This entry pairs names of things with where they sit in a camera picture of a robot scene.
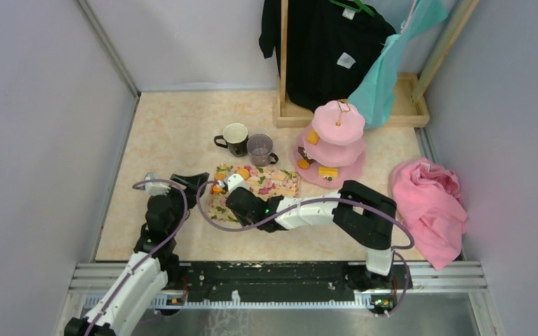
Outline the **orange fish-shaped cake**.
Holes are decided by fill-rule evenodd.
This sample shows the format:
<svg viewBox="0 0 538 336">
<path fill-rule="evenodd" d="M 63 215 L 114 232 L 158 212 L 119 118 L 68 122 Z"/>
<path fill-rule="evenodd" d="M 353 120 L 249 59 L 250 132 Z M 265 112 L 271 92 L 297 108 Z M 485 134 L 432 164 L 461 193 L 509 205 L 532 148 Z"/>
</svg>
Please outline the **orange fish-shaped cake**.
<svg viewBox="0 0 538 336">
<path fill-rule="evenodd" d="M 224 194 L 225 193 L 225 190 L 223 187 L 215 184 L 212 186 L 212 193 L 213 194 Z"/>
</svg>

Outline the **orange flower-shaped cookie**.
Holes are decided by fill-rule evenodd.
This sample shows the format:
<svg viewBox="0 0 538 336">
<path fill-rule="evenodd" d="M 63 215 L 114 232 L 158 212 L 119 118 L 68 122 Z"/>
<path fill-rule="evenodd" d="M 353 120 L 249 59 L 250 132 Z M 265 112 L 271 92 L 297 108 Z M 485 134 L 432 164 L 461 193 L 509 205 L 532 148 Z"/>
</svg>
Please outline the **orange flower-shaped cookie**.
<svg viewBox="0 0 538 336">
<path fill-rule="evenodd" d="M 297 166 L 300 169 L 308 169 L 310 167 L 310 163 L 307 160 L 301 158 L 298 160 Z"/>
</svg>

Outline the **chocolate triangle cake slice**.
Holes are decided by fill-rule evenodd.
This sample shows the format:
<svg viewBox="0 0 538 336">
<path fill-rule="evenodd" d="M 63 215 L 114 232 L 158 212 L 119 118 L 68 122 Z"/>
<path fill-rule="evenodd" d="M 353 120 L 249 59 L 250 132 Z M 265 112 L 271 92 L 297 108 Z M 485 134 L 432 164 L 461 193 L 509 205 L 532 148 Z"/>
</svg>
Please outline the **chocolate triangle cake slice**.
<svg viewBox="0 0 538 336">
<path fill-rule="evenodd" d="M 306 152 L 306 150 L 305 150 L 305 148 L 304 148 L 303 146 L 299 146 L 299 147 L 298 147 L 298 154 L 299 154 L 304 160 L 306 160 L 306 161 L 308 161 L 308 162 L 310 162 L 310 163 L 312 163 L 312 162 L 315 161 L 312 157 L 310 157 L 310 156 L 308 155 L 308 153 Z"/>
</svg>

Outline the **yellow layered cake slice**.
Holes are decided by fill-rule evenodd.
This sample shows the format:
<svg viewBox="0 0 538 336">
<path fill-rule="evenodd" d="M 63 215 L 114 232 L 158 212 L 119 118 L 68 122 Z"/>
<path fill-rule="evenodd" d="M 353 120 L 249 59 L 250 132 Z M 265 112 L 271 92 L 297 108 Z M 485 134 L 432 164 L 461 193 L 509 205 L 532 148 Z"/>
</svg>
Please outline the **yellow layered cake slice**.
<svg viewBox="0 0 538 336">
<path fill-rule="evenodd" d="M 327 181 L 333 181 L 338 178 L 338 168 L 337 167 L 326 167 L 319 166 L 318 176 Z"/>
</svg>

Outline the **yellow rectangular biscuit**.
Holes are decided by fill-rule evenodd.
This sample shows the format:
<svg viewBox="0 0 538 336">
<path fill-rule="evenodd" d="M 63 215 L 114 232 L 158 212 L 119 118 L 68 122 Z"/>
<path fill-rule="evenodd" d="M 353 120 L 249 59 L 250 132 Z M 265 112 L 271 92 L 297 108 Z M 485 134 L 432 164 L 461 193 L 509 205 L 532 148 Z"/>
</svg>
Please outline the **yellow rectangular biscuit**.
<svg viewBox="0 0 538 336">
<path fill-rule="evenodd" d="M 318 135 L 318 133 L 311 127 L 309 130 L 308 130 L 308 135 L 306 136 L 306 141 L 313 145 L 313 146 L 316 146 L 318 144 L 320 140 L 320 137 Z"/>
</svg>

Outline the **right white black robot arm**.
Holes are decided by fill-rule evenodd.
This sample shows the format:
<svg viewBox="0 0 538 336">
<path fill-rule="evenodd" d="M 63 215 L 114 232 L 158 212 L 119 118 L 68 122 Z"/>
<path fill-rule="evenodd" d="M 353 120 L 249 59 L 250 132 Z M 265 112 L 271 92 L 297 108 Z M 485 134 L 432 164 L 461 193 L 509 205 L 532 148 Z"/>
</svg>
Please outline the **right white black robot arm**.
<svg viewBox="0 0 538 336">
<path fill-rule="evenodd" d="M 226 206 L 243 226 L 262 222 L 266 232 L 305 226 L 336 226 L 366 249 L 366 278 L 385 288 L 394 278 L 392 228 L 396 202 L 361 184 L 347 180 L 340 190 L 318 197 L 274 196 L 262 199 L 240 182 L 223 182 Z"/>
</svg>

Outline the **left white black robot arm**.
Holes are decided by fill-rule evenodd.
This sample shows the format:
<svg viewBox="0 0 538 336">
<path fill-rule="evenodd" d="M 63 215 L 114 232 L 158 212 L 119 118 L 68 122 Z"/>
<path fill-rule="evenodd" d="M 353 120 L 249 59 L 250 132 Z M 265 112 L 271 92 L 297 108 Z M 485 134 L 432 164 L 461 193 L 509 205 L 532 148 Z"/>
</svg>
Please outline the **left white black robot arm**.
<svg viewBox="0 0 538 336">
<path fill-rule="evenodd" d="M 70 319 L 64 335 L 130 335 L 155 296 L 183 282 L 175 237 L 198 203 L 198 189 L 208 180 L 208 173 L 173 174 L 167 180 L 148 173 L 134 184 L 149 194 L 134 253 L 95 307 Z"/>
</svg>

